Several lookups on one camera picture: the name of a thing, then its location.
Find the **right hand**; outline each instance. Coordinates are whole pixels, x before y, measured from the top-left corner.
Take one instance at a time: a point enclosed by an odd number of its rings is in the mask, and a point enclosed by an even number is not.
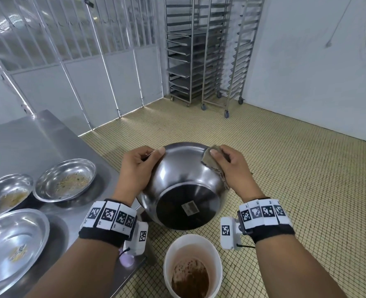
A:
[[[250,173],[244,155],[227,145],[221,145],[221,150],[230,157],[228,162],[217,150],[212,149],[210,154],[224,171],[227,184],[244,201],[265,197],[260,187]]]

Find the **metal gate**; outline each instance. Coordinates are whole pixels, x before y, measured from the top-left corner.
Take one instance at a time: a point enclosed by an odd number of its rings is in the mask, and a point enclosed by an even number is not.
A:
[[[156,10],[155,0],[0,0],[0,66],[34,113],[82,134],[162,97]]]

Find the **wristband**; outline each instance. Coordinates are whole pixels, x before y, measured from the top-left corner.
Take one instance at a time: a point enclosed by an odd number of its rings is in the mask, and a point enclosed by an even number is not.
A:
[[[123,203],[96,201],[81,224],[80,238],[101,240],[121,247],[130,240],[136,225],[136,211]]]
[[[240,230],[253,242],[280,234],[295,235],[292,223],[276,199],[264,198],[239,206]]]

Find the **stainless steel bowl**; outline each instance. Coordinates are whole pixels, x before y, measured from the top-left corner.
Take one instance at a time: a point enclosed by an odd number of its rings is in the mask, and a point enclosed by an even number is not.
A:
[[[49,221],[35,209],[0,215],[0,295],[13,286],[40,256],[49,236]]]
[[[0,215],[21,204],[32,192],[33,179],[26,174],[0,178]]]
[[[150,218],[174,230],[199,228],[214,218],[228,194],[223,181],[201,163],[208,147],[181,142],[165,146],[165,155],[137,197]]]
[[[43,202],[54,203],[74,199],[92,184],[96,166],[86,159],[58,163],[38,178],[34,196]]]

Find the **left hand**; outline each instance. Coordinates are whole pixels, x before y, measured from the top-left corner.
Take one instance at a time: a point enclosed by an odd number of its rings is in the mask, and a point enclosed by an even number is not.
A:
[[[165,147],[157,150],[148,146],[138,147],[124,154],[116,190],[112,199],[131,206],[136,196],[150,181],[151,171],[165,154]]]

